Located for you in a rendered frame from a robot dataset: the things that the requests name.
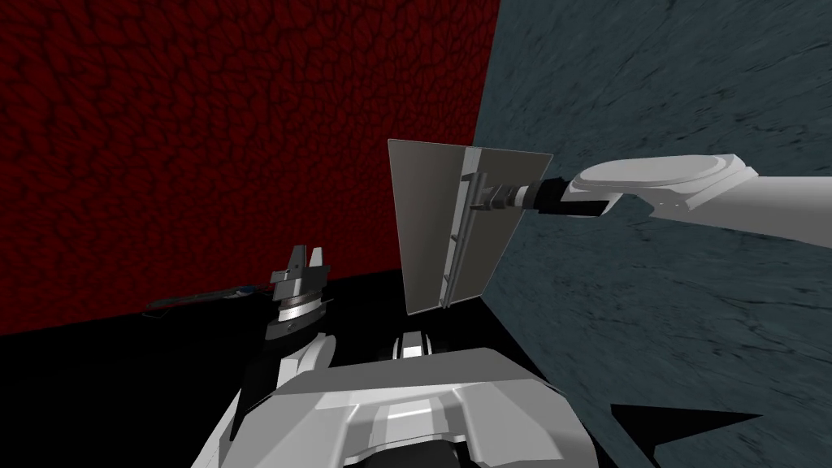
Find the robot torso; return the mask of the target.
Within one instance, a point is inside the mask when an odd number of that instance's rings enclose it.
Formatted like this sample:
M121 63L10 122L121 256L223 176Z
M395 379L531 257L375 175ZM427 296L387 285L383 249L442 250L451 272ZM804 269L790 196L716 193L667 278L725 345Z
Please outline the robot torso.
M334 336L236 396L192 468L600 468L563 393L498 353L440 352L421 331L388 360L333 366Z

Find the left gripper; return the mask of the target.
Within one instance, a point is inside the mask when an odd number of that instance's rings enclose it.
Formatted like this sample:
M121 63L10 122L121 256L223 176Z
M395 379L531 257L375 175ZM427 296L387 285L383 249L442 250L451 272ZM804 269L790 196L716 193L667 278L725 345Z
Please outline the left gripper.
M326 286L328 273L330 267L323 266L322 247L313 248L306 266L306 246L294 245L288 269L273 271L271 274L270 281L274 284L272 300L281 301L320 292Z

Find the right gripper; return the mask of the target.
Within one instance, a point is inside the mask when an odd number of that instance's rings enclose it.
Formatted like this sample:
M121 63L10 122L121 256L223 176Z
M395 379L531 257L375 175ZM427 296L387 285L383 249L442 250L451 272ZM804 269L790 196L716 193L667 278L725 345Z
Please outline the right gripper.
M530 210L535 203L536 185L535 183L524 186L501 184L498 186L483 188L480 191L480 196L489 197L494 192L495 207L491 202L471 204L469 207L472 210L480 211L490 211L495 210L495 208L498 210L507 208Z

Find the grey cupboard door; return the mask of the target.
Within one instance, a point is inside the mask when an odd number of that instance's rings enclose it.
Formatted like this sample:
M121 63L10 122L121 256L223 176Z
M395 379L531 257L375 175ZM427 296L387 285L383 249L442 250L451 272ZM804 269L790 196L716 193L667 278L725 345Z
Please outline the grey cupboard door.
M388 140L409 315L440 306L466 147Z
M543 178L553 156L546 153L466 147L451 233L457 235L451 306L483 294L523 212L519 208L480 211L480 191L493 185L528 185Z

